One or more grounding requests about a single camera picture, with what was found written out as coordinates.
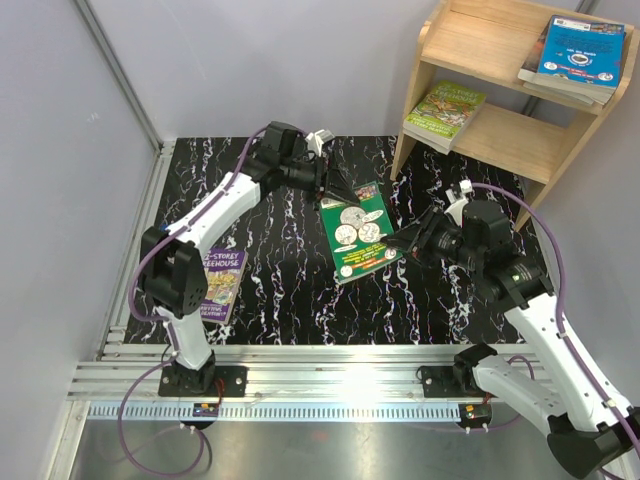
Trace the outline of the green paperback book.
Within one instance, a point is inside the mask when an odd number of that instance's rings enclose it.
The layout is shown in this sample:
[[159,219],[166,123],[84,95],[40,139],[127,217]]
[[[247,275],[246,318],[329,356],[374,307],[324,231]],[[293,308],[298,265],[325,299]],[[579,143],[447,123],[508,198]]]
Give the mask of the green paperback book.
[[325,198],[320,203],[337,282],[349,283],[400,258],[398,251],[381,240],[394,233],[377,182],[355,189],[358,205]]

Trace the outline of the blue 26-storey treehouse book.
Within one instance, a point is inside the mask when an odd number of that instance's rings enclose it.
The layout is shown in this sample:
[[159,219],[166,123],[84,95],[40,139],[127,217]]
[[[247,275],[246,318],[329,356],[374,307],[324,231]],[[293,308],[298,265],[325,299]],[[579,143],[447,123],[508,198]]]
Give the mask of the blue 26-storey treehouse book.
[[448,138],[439,133],[409,124],[403,126],[403,132],[445,155],[451,152],[457,141],[455,137]]

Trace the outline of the green storey treehouse book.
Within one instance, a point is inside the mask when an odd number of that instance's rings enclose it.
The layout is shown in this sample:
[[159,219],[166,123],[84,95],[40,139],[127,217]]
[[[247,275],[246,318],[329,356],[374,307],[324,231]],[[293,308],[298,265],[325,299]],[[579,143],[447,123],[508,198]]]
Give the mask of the green storey treehouse book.
[[486,102],[485,93],[441,80],[403,122],[457,140]]

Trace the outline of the purple 52-storey treehouse book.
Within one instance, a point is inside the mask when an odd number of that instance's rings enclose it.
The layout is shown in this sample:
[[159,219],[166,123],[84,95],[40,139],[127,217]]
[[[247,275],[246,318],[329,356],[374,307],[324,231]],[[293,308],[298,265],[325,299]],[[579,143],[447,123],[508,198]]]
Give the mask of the purple 52-storey treehouse book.
[[247,261],[245,251],[212,248],[203,260],[208,290],[200,305],[204,323],[227,325]]

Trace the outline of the dark tale of two cities book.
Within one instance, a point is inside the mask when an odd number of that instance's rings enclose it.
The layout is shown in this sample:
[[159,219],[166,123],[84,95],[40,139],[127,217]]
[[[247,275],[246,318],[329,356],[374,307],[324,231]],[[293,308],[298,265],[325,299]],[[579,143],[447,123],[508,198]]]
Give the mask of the dark tale of two cities book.
[[549,30],[550,22],[547,23],[544,30],[538,36],[538,39],[534,46],[532,47],[530,53],[526,57],[525,61],[521,65],[519,69],[519,73],[517,78],[523,82],[523,86],[529,90],[544,92],[547,94],[553,94],[558,97],[567,100],[575,100],[579,103],[586,104],[588,106],[597,103],[599,105],[605,105],[608,100],[604,98],[597,99],[593,96],[583,95],[580,93],[564,91],[553,87],[546,87],[542,85],[538,85],[534,82],[536,74],[538,72],[538,67],[540,65],[541,55],[546,43],[548,30]]

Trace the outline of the blue paperback book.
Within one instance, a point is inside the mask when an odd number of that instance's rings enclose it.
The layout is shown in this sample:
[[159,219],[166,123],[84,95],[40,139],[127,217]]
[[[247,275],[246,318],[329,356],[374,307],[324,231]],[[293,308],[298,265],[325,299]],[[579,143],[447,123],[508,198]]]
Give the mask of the blue paperback book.
[[533,83],[606,104],[621,80],[625,26],[554,15]]

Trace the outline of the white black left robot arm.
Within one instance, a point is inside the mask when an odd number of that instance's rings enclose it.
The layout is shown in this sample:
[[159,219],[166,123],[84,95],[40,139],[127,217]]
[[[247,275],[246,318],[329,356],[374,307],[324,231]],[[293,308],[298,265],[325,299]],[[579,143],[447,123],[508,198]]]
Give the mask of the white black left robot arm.
[[334,135],[306,133],[273,121],[244,144],[233,170],[196,207],[165,228],[150,227],[128,292],[131,314],[160,322],[172,347],[171,363],[183,369],[181,386],[194,397],[215,385],[214,353],[204,332],[200,306],[208,291],[204,258],[243,214],[282,187],[358,205],[359,199],[332,159]]

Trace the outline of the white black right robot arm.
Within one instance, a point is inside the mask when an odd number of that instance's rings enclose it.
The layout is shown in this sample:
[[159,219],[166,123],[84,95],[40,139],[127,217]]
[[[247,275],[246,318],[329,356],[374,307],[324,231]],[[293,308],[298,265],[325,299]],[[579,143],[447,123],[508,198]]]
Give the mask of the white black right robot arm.
[[465,269],[476,293],[525,338],[553,384],[538,384],[479,344],[454,358],[458,393],[483,392],[505,401],[543,434],[556,461],[577,479],[631,451],[639,440],[638,408],[614,387],[558,312],[558,294],[539,265],[517,251],[499,204],[459,200],[445,212],[426,212],[382,241],[420,266],[443,260]]

